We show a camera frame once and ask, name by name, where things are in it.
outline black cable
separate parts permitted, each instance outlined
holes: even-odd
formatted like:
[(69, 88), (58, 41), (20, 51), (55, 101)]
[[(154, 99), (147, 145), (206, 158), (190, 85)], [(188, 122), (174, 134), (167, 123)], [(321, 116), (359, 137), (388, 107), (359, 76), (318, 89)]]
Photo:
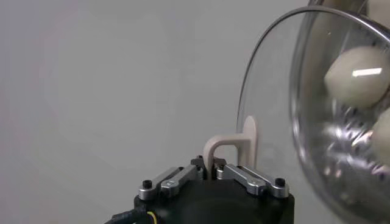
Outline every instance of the black cable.
[(133, 210), (122, 212), (116, 215), (113, 215), (111, 220), (107, 221), (105, 224), (129, 224), (135, 223), (140, 218), (147, 216), (147, 211), (145, 207), (137, 207)]

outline metal bar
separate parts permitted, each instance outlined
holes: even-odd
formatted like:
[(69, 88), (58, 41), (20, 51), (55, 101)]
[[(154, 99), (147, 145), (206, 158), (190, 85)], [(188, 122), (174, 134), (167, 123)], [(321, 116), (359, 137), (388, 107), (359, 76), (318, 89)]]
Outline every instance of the metal bar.
[(173, 177), (175, 174), (179, 173), (180, 169), (177, 167), (172, 167), (167, 171), (160, 174), (158, 177), (152, 180), (152, 187), (145, 189), (142, 185), (139, 187), (138, 196), (141, 200), (153, 200), (157, 193), (160, 190), (161, 182), (165, 179)]
[(198, 172), (195, 165), (189, 165), (180, 171), (177, 175), (171, 179), (164, 180), (161, 183), (161, 191), (167, 197), (173, 197), (177, 195), (180, 188), (189, 180), (196, 180), (198, 178)]

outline black screw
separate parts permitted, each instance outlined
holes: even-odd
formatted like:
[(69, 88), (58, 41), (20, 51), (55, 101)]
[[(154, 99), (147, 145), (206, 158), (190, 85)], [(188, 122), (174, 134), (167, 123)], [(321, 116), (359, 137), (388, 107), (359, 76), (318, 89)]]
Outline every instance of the black screw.
[(153, 183), (152, 183), (151, 180), (144, 180), (144, 181), (142, 181), (142, 187), (144, 189), (150, 189), (150, 188), (152, 188), (152, 186), (153, 186)]
[(285, 187), (286, 186), (286, 180), (283, 178), (276, 178), (275, 184), (278, 187)]

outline gray background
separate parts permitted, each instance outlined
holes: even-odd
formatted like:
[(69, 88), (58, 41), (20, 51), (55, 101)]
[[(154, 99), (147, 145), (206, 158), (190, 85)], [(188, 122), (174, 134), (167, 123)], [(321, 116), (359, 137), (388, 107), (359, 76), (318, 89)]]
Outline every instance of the gray background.
[(132, 208), (142, 179), (235, 131), (256, 41), (306, 4), (1, 0), (1, 223), (103, 223)]

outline clear glass lid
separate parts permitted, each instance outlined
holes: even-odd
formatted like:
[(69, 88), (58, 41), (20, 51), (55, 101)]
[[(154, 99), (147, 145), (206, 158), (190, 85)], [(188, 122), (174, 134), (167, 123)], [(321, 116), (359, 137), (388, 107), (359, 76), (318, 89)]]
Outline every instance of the clear glass lid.
[(281, 17), (255, 48), (237, 129), (256, 118), (257, 169), (286, 178), (296, 223), (318, 223), (329, 208), (351, 223), (390, 223), (388, 36), (315, 6)]

